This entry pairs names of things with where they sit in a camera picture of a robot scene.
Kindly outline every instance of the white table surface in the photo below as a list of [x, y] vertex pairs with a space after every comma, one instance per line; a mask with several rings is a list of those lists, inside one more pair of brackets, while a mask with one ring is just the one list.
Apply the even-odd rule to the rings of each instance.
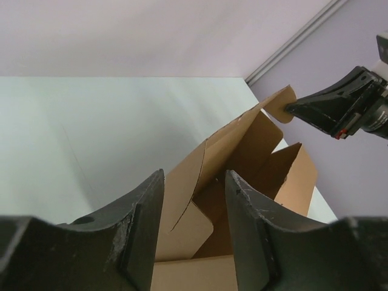
[[[61, 223], [167, 173], [257, 100], [241, 78], [0, 78], [0, 102], [0, 213]], [[317, 189], [309, 217], [335, 219]]]

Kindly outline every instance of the cardboard box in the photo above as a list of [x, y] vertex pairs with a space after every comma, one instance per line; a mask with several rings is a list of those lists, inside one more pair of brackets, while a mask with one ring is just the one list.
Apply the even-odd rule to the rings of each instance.
[[166, 177], [152, 291], [236, 291], [224, 191], [226, 170], [290, 210], [307, 215], [317, 172], [301, 144], [272, 153], [291, 87], [246, 111], [202, 142]]

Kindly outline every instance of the lavender wall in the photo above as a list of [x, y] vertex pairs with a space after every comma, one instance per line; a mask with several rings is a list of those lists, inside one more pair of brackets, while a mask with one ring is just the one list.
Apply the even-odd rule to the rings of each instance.
[[[376, 34], [388, 29], [386, 0], [351, 0], [253, 87], [260, 100], [291, 84], [300, 97], [378, 60]], [[388, 215], [388, 141], [364, 132], [337, 141], [294, 119], [286, 141], [301, 141], [319, 171], [318, 188], [338, 217]]]

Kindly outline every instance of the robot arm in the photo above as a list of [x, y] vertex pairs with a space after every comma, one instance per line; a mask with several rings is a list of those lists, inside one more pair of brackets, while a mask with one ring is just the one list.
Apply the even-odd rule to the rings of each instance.
[[377, 36], [380, 61], [355, 67], [336, 84], [286, 106], [286, 112], [344, 139], [363, 129], [388, 139], [388, 31]]

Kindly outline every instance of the cardboard flap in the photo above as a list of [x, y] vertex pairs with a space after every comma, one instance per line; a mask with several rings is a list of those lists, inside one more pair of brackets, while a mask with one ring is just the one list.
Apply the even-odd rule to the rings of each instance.
[[299, 145], [298, 154], [275, 201], [300, 215], [307, 216], [318, 171], [304, 147], [301, 144], [296, 145]]
[[201, 173], [205, 147], [204, 141], [166, 176], [159, 227], [164, 233], [173, 230], [192, 198]]
[[263, 112], [259, 112], [229, 158], [227, 170], [234, 170], [250, 181], [282, 138], [283, 132]]
[[213, 224], [190, 202], [173, 231], [159, 230], [155, 261], [191, 259], [212, 233]]
[[301, 144], [295, 144], [272, 153], [255, 175], [246, 179], [247, 183], [260, 193], [275, 199], [287, 179], [300, 147]]
[[260, 104], [254, 106], [206, 140], [204, 161], [196, 191], [201, 191], [225, 166], [229, 156], [236, 149], [261, 108]]
[[296, 101], [296, 95], [291, 86], [287, 86], [265, 99], [264, 110], [281, 123], [288, 123], [293, 116], [284, 111], [287, 104]]
[[233, 256], [156, 263], [151, 291], [237, 291]]

